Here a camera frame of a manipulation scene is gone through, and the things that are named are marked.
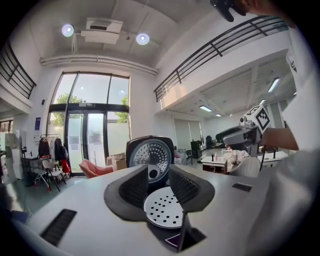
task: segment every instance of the perforated metal disc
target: perforated metal disc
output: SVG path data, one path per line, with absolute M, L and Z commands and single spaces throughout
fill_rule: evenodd
M 144 201 L 144 211 L 148 220 L 165 229 L 182 226 L 183 209 L 169 186 L 151 193 Z
M 132 152 L 129 166 L 148 165 L 149 183 L 160 181 L 168 172 L 171 152 L 166 143 L 151 138 L 141 142 Z

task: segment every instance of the metal railing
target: metal railing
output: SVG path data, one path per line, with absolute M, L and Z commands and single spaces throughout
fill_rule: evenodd
M 19 63 L 9 43 L 1 51 L 0 74 L 27 99 L 29 99 L 33 88 L 37 86 Z
M 288 30 L 288 26 L 282 19 L 258 16 L 223 32 L 195 51 L 163 80 L 154 90 L 156 101 L 162 99 L 177 83 L 182 84 L 183 79 L 213 58 L 222 57 L 236 47 L 248 44 L 250 40 L 255 41 L 285 30 Z

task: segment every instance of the chair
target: chair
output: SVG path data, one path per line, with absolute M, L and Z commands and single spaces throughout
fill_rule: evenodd
M 114 169 L 110 166 L 99 167 L 87 159 L 83 159 L 83 161 L 79 164 L 79 166 L 80 166 L 80 169 L 83 171 L 83 173 L 85 174 L 85 176 L 88 179 L 93 178 L 93 177 L 97 177 L 97 176 L 101 176 L 101 175 L 105 175 L 105 174 L 109 174 L 114 171 Z
M 56 178 L 61 175 L 61 179 L 62 181 L 64 182 L 64 184 L 67 185 L 65 179 L 64 179 L 64 176 L 62 175 L 62 171 L 61 170 L 53 170 L 56 166 L 55 166 L 55 163 L 52 163 L 50 162 L 48 159 L 44 159 L 42 160 L 42 165 L 44 167 L 44 169 L 46 170 L 47 172 L 47 181 L 48 181 L 48 185 L 49 185 L 49 189 L 51 190 L 51 186 L 50 186 L 50 179 L 49 179 L 49 174 L 51 175 L 52 179 L 53 179 L 53 182 L 56 186 L 56 188 L 59 190 L 60 192 L 60 189 L 58 187 L 58 184 L 56 182 Z
M 241 163 L 228 172 L 232 176 L 257 178 L 260 170 L 260 161 L 256 157 L 245 157 Z
M 194 152 L 191 150 L 191 149 L 187 149 L 186 151 L 185 151 L 185 153 L 186 153 L 186 163 L 188 164 L 188 159 L 189 158 L 191 158 L 191 165 L 193 165 L 193 163 L 192 163 L 192 158 L 194 158 L 195 157 L 195 155 L 194 155 Z

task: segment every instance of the red garment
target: red garment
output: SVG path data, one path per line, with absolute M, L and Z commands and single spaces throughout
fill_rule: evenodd
M 63 171 L 65 174 L 70 173 L 70 167 L 69 167 L 66 159 L 62 159 L 62 160 L 61 160 L 61 165 L 62 165 L 62 171 Z

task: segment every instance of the cardboard box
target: cardboard box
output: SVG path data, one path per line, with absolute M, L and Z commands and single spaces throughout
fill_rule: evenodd
M 127 168 L 126 159 L 112 159 L 112 167 L 114 172 Z

